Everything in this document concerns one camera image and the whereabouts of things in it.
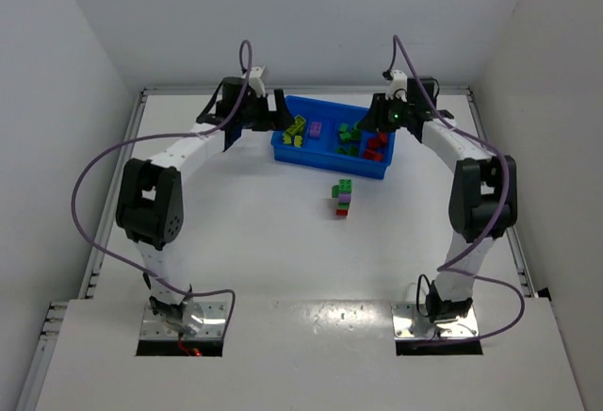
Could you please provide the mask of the red lego brick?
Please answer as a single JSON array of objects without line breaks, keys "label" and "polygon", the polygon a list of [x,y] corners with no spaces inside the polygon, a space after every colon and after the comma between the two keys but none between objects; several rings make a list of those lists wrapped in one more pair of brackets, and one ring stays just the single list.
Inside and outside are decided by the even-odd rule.
[{"label": "red lego brick", "polygon": [[374,162],[383,162],[384,152],[388,145],[388,135],[379,133],[367,140],[366,149],[362,153],[362,158]]}]

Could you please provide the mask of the lime green lego brick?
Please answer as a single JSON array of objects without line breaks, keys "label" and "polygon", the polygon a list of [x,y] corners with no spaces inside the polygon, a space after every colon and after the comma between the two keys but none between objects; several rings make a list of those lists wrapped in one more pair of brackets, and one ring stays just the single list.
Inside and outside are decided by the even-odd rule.
[{"label": "lime green lego brick", "polygon": [[304,132],[306,127],[306,120],[298,115],[294,118],[294,122],[290,125],[282,135],[282,142],[284,146],[290,146],[295,148],[302,148],[304,142]]}]

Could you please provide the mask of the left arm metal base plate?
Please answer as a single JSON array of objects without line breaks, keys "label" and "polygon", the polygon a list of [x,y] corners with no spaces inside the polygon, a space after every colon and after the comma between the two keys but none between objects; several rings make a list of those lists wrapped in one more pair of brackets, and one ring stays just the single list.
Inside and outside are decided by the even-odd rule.
[{"label": "left arm metal base plate", "polygon": [[142,314],[140,340],[175,341],[179,335],[184,340],[217,341],[224,335],[227,317],[226,302],[192,301],[185,306],[183,317],[165,317],[154,313],[149,304]]}]

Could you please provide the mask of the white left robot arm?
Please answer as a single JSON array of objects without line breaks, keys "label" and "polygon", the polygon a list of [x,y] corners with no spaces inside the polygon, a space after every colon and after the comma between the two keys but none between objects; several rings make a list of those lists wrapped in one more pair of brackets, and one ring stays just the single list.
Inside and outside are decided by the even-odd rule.
[{"label": "white left robot arm", "polygon": [[142,257],[153,313],[180,336],[193,335],[201,324],[194,310],[197,295],[175,249],[185,220],[183,188],[243,130],[279,131],[293,124],[282,90],[274,92],[276,108],[269,108],[266,73],[253,66],[241,77],[223,78],[189,136],[147,159],[132,158],[123,168],[116,223]]}]

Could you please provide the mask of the flower and butterfly lego assembly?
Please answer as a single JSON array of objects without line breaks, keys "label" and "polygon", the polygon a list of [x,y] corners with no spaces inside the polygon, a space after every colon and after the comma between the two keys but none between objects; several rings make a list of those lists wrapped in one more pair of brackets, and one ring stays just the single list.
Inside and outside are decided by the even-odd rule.
[{"label": "flower and butterfly lego assembly", "polygon": [[345,218],[350,211],[352,180],[340,179],[332,186],[331,196],[334,199],[334,211],[337,217]]}]

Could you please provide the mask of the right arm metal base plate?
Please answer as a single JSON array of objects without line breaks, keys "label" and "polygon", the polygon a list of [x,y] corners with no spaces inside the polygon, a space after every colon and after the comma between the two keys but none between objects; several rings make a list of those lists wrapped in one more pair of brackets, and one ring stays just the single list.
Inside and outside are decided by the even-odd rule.
[{"label": "right arm metal base plate", "polygon": [[473,306],[464,317],[430,322],[416,310],[414,302],[391,304],[394,338],[397,342],[466,340],[480,334]]}]

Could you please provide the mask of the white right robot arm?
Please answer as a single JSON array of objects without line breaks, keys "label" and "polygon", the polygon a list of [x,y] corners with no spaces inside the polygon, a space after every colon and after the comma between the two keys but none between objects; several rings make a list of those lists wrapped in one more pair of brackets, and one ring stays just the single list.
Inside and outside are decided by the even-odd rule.
[{"label": "white right robot arm", "polygon": [[452,321],[467,315],[486,254],[517,220],[516,164],[476,136],[458,128],[454,116],[436,107],[436,81],[400,70],[384,75],[385,92],[373,95],[363,131],[406,129],[451,170],[448,218],[453,230],[444,264],[429,286],[425,317]]}]

